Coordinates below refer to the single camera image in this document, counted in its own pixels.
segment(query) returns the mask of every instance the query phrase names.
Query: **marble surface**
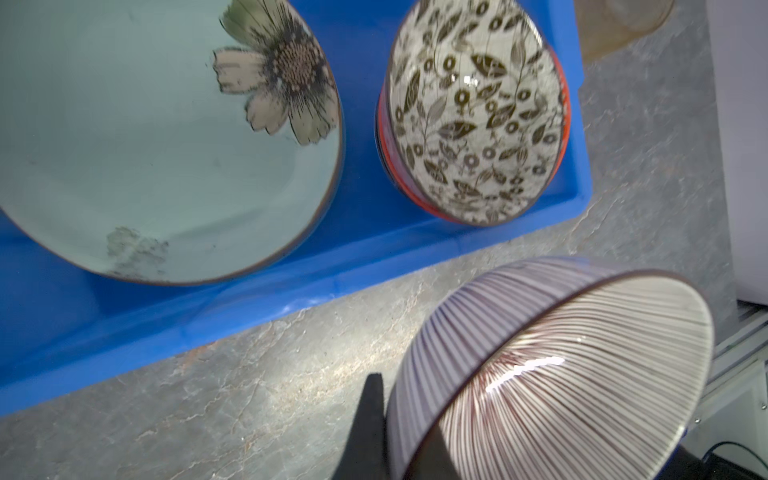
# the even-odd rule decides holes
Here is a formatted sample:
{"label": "marble surface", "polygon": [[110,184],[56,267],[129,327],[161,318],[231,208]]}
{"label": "marble surface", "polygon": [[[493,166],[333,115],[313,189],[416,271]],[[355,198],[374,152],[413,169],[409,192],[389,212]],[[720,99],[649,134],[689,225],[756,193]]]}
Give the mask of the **marble surface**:
{"label": "marble surface", "polygon": [[369,372],[391,388],[422,320],[494,266],[583,254],[660,266],[738,327],[704,3],[586,68],[594,197],[579,217],[0,419],[0,478],[327,478]]}

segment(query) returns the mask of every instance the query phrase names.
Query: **blue plastic bin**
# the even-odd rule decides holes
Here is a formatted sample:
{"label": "blue plastic bin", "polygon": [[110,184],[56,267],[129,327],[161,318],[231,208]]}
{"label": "blue plastic bin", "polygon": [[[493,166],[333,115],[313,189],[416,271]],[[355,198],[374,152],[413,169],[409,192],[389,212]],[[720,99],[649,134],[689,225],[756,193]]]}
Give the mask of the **blue plastic bin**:
{"label": "blue plastic bin", "polygon": [[374,110],[411,0],[295,0],[328,55],[346,119],[345,170],[325,220],[298,250],[259,273],[161,287],[80,270],[0,214],[0,415],[582,212],[591,178],[574,7],[571,0],[520,2],[557,52],[573,101],[560,170],[524,216],[489,229],[445,222],[401,195],[383,171]]}

